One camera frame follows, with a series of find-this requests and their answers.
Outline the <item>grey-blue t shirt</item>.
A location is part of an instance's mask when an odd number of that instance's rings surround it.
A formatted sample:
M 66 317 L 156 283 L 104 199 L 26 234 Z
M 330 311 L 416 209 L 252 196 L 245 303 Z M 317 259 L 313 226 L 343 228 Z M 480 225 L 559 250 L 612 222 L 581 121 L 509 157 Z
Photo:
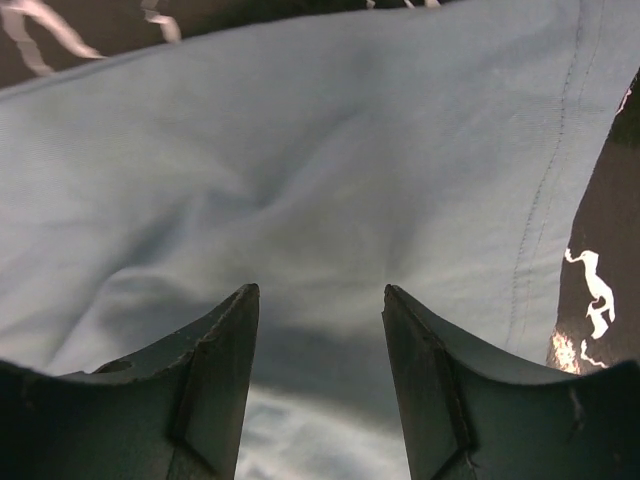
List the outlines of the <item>grey-blue t shirt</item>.
M 5 1 L 5 479 L 626 479 L 543 365 L 635 1 Z

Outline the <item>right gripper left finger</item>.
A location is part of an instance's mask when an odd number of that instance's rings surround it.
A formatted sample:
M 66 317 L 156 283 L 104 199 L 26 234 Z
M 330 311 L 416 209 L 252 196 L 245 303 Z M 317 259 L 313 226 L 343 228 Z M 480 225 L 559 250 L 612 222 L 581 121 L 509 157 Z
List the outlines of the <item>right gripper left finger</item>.
M 193 323 L 93 373 L 1 366 L 5 479 L 231 479 L 260 292 L 248 284 Z

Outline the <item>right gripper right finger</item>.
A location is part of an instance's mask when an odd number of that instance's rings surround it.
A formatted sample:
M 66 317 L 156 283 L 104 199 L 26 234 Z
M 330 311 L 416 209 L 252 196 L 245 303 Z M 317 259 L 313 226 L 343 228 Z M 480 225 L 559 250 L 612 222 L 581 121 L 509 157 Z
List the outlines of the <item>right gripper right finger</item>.
M 389 285 L 382 313 L 414 479 L 635 479 L 639 366 L 585 376 L 512 355 Z

